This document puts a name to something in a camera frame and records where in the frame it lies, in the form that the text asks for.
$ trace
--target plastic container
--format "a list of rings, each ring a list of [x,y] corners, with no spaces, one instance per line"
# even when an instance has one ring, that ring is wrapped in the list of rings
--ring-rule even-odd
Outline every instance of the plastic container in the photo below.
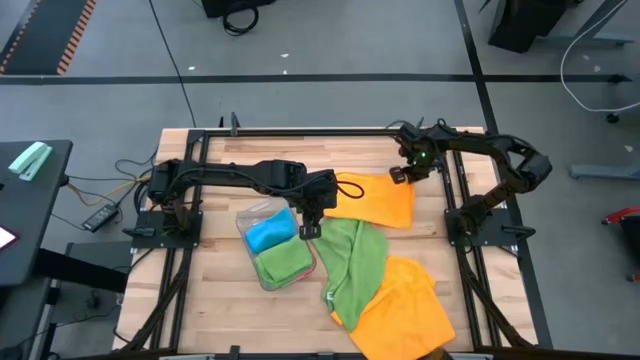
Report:
[[[305,242],[307,246],[307,250],[311,255],[311,265],[308,268],[305,268],[304,270],[302,270],[291,281],[277,287],[272,286],[271,284],[269,284],[268,282],[266,282],[264,279],[260,277],[260,273],[257,270],[257,266],[255,262],[255,259],[258,256],[258,254],[254,254],[249,247],[249,244],[247,242],[247,237],[246,237],[247,231],[249,231],[249,229],[255,226],[256,224],[270,218],[271,216],[277,214],[278,212],[280,212],[282,209],[285,209],[285,208],[287,209],[287,211],[291,212],[293,221],[295,222],[294,224],[295,233],[297,235],[299,224],[296,219],[295,213],[291,210],[291,208],[289,208],[289,204],[286,202],[286,200],[281,198],[270,198],[265,202],[259,203],[257,205],[254,205],[248,208],[247,210],[239,212],[238,215],[236,216],[236,226],[238,227],[238,231],[240,231],[240,235],[242,236],[242,242],[244,243],[247,249],[247,253],[249,254],[251,263],[253,264],[254,269],[256,269],[256,274],[258,275],[258,279],[260,280],[260,286],[262,286],[262,288],[267,291],[273,291],[273,290],[283,288],[285,286],[289,286],[294,282],[308,276],[316,268],[316,258],[313,255],[313,252],[311,251],[309,243]]]

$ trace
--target orange towel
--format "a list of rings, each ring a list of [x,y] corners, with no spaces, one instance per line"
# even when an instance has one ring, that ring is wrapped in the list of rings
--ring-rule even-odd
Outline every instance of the orange towel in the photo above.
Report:
[[[349,337],[369,360],[414,360],[452,340],[434,286],[416,261],[387,257],[382,284]],[[335,311],[331,317],[342,325]]]
[[[325,209],[330,217],[358,219],[395,228],[408,228],[413,223],[415,191],[407,182],[394,184],[391,175],[362,175],[338,173],[338,181],[348,181],[362,186],[364,196],[351,199],[338,192],[338,206]],[[349,194],[360,191],[349,184],[340,184]]]

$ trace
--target wooden tabletop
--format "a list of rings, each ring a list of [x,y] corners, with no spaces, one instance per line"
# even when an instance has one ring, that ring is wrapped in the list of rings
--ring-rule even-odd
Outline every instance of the wooden tabletop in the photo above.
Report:
[[[187,133],[188,129],[165,129],[156,163],[182,159]],[[384,174],[392,166],[405,164],[398,156],[398,145],[385,136],[220,137],[211,140],[207,161],[251,165],[272,159],[299,161],[306,164],[308,171],[332,168],[336,173]],[[485,193],[497,183],[489,157],[463,154],[463,161],[471,194]],[[460,206],[456,176],[452,180]],[[456,338],[445,348],[472,350],[460,272],[444,223],[442,178],[434,173],[415,187],[413,227],[380,229],[389,241],[390,255],[416,259],[436,280],[436,294],[456,332]],[[326,282],[322,262],[309,277],[289,287],[273,292],[260,287],[235,218],[238,211],[263,201],[264,196],[250,189],[225,187],[204,187],[202,196],[204,224],[189,274],[180,353],[227,353],[231,345],[253,353],[358,352],[346,331],[329,317],[320,298]],[[125,338],[135,334],[157,302],[165,251],[153,251],[129,276],[118,323],[118,333]],[[516,258],[494,247],[483,251],[494,301],[520,334],[535,343]],[[178,252],[176,269],[181,259]],[[469,261],[473,266],[471,255]],[[489,344],[484,311],[477,299],[476,306],[483,341]],[[165,317],[161,346],[169,343],[172,317],[173,305]],[[121,346],[123,343],[116,339],[114,347]]]

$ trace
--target yellow cable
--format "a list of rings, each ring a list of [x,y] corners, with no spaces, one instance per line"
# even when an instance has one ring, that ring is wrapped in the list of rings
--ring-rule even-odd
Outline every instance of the yellow cable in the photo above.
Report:
[[[137,179],[135,179],[135,180],[128,181],[128,182],[126,182],[126,183],[124,183],[124,184],[122,184],[122,185],[118,186],[117,188],[115,188],[115,189],[111,190],[110,192],[108,192],[108,193],[106,193],[106,194],[104,194],[104,195],[102,195],[102,196],[103,196],[104,198],[108,198],[109,196],[111,196],[111,195],[115,194],[116,192],[118,192],[118,191],[120,191],[120,190],[122,190],[122,189],[126,188],[126,187],[127,187],[127,186],[129,186],[129,185],[137,184],[137,183],[139,183],[139,182],[141,182],[141,181],[149,180],[150,178],[151,178],[151,176],[143,176],[143,177],[141,177],[141,178],[137,178]],[[94,201],[94,202],[87,202],[87,201],[84,199],[84,197],[82,196],[82,194],[80,193],[80,191],[78,190],[78,188],[76,188],[75,186],[73,186],[73,184],[67,184],[67,187],[69,187],[69,189],[70,189],[71,191],[73,191],[74,193],[76,193],[76,195],[78,196],[78,198],[80,199],[80,201],[82,201],[82,203],[83,203],[85,206],[96,206],[96,205],[100,204],[102,201],[104,201],[104,198],[100,198],[100,199],[98,199],[98,200],[96,200],[96,201]]]

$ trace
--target concrete floor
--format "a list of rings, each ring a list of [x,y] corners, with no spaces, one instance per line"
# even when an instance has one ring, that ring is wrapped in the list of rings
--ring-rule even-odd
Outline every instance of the concrete floor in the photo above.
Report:
[[[9,37],[26,2],[0,2],[0,41]],[[525,54],[513,54],[487,45],[495,4],[478,14],[483,2],[464,4],[485,74],[558,74],[562,48],[535,44]],[[569,11],[553,33],[575,31],[600,3],[585,1]],[[227,36],[219,21],[207,19],[191,1],[154,4],[178,67],[187,76],[285,70],[471,74],[456,9],[449,0],[278,0],[261,9],[254,32],[238,38]],[[634,21],[640,2],[625,6],[606,30],[640,39]],[[637,72],[639,52],[640,44],[579,48],[566,72]],[[174,74],[148,2],[109,0],[98,1],[67,75]],[[640,99],[640,88],[631,84],[570,86],[594,106]],[[219,117],[231,111],[245,127],[372,126],[421,116],[443,117],[452,125],[485,125],[472,82],[188,84],[186,90],[203,127],[217,126]],[[491,83],[488,90],[500,131],[533,143],[551,157],[555,168],[538,190],[519,197],[525,225],[538,230],[530,246],[555,348],[640,354],[635,331],[640,323],[640,287],[625,280],[640,266],[628,255],[618,229],[600,225],[607,213],[638,205],[640,187],[620,181],[575,181],[567,174],[570,164],[633,161],[640,151],[640,116],[624,115],[619,124],[607,124],[602,114],[583,111],[558,83]],[[191,124],[175,84],[0,86],[0,109],[5,129],[0,141],[71,139],[75,146],[68,173],[79,176],[116,175],[111,164],[123,157],[146,159],[162,128]],[[636,150],[628,152],[625,145]],[[106,192],[113,184],[77,185]],[[62,189],[54,212],[79,223],[90,215],[80,205]],[[95,235],[52,220],[44,246],[62,251],[68,241],[127,240],[119,230],[135,221],[130,201],[124,211],[121,224]],[[60,329],[54,349],[64,356],[104,353],[111,345],[113,325]]]

